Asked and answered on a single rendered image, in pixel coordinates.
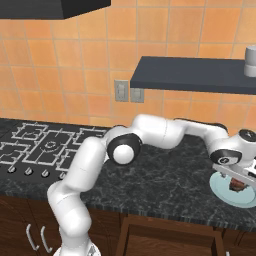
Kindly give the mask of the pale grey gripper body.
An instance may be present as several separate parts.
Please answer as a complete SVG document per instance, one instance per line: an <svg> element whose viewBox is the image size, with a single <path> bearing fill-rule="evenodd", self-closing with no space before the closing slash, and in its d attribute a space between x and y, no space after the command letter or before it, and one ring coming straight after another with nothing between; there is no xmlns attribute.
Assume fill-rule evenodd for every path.
<svg viewBox="0 0 256 256"><path fill-rule="evenodd" d="M234 168L231 168L228 166L214 164L213 169L223 174L226 174L236 180L239 180L245 183L246 185L249 185L251 187L256 187L256 178L244 173L243 169L240 168L239 166L235 166Z"/></svg>

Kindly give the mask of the brown meat piece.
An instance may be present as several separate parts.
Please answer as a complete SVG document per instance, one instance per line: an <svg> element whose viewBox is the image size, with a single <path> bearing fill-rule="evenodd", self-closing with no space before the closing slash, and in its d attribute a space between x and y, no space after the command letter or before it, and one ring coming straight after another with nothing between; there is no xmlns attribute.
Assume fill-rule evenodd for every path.
<svg viewBox="0 0 256 256"><path fill-rule="evenodd" d="M247 187L247 185L239 180L236 180L234 178L231 179L230 184L229 184L229 189L231 191L235 191L235 192L240 192L243 191L245 188Z"/></svg>

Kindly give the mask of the light blue plate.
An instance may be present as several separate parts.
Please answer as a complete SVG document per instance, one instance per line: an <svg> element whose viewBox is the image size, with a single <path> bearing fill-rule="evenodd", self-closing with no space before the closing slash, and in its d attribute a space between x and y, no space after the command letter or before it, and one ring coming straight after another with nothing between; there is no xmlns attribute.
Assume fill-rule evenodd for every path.
<svg viewBox="0 0 256 256"><path fill-rule="evenodd" d="M238 208L256 207L256 191L251 186L236 192L229 189L230 182L228 175L223 177L220 172L215 172L211 175L209 184L212 192L229 205Z"/></svg>

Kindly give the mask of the open dark wood drawer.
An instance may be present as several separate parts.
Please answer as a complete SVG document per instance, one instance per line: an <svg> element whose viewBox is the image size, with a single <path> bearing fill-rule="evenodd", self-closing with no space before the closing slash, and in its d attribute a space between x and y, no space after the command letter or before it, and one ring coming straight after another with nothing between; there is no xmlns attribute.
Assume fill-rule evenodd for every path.
<svg viewBox="0 0 256 256"><path fill-rule="evenodd" d="M115 256L226 256L226 251L212 227L129 215Z"/></svg>

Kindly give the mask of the dark wood cupboard front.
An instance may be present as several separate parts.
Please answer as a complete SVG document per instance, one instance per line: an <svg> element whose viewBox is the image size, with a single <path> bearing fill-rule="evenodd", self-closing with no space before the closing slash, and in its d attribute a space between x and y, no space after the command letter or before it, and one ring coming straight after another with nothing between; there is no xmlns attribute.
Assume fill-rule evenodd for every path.
<svg viewBox="0 0 256 256"><path fill-rule="evenodd" d="M256 232L224 228L222 239L230 256L256 256Z"/></svg>

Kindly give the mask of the grey canister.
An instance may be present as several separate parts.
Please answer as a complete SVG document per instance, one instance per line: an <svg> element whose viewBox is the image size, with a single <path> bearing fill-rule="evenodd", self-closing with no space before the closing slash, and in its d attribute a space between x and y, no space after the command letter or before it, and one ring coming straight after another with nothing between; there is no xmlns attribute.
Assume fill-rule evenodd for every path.
<svg viewBox="0 0 256 256"><path fill-rule="evenodd" d="M247 77L256 77L256 45L246 47L244 74Z"/></svg>

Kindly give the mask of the dark wood cupboard door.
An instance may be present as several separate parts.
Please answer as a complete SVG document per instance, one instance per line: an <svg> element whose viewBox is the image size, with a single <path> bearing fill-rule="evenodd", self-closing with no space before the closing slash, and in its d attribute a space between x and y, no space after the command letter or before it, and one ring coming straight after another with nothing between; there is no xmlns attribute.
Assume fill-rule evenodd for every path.
<svg viewBox="0 0 256 256"><path fill-rule="evenodd" d="M34 220L27 201L0 195L0 256L38 256L26 235Z"/></svg>
<svg viewBox="0 0 256 256"><path fill-rule="evenodd" d="M40 200L28 200L31 212L33 214L37 229L39 232L39 255L40 256L53 256L53 254L61 246L61 237L59 233L59 224L56 221L56 218L48 204L47 201ZM45 238L49 247L52 247L53 250L48 254L43 246L40 230L42 226L45 226Z"/></svg>

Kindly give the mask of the black gas hob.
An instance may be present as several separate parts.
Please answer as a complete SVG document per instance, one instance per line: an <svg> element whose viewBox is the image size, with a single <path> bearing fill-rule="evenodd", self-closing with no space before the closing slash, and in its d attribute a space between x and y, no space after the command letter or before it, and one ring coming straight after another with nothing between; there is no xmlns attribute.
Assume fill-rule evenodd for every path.
<svg viewBox="0 0 256 256"><path fill-rule="evenodd" d="M52 184L61 172L68 172L82 142L90 136L101 138L107 127L21 121L0 139L0 178L28 183ZM15 173L8 168L15 166ZM28 168L30 176L24 175ZM50 175L43 178L47 169Z"/></svg>

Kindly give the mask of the black range hood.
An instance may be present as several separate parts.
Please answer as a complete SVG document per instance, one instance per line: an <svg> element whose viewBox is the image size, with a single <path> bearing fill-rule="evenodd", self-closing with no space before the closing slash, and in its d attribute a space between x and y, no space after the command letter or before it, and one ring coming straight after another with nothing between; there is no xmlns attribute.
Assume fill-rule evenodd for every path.
<svg viewBox="0 0 256 256"><path fill-rule="evenodd" d="M0 19L63 20L110 5L111 0L0 0Z"/></svg>

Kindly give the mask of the dark grey wall shelf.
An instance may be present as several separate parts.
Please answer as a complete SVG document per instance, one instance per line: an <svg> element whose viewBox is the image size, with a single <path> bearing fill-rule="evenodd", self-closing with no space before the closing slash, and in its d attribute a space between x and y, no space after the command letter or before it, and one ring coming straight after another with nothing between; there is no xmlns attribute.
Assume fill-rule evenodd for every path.
<svg viewBox="0 0 256 256"><path fill-rule="evenodd" d="M256 95L256 78L235 59L143 56L131 88Z"/></svg>

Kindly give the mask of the grey wall outlet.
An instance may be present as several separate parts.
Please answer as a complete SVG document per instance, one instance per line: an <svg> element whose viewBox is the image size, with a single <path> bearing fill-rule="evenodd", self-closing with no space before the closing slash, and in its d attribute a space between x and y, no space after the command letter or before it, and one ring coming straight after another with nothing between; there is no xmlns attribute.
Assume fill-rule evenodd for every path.
<svg viewBox="0 0 256 256"><path fill-rule="evenodd" d="M130 101L135 103L144 102L144 90L141 88L130 89Z"/></svg>
<svg viewBox="0 0 256 256"><path fill-rule="evenodd" d="M115 80L115 100L119 102L127 102L129 96L129 87L127 80Z"/></svg>

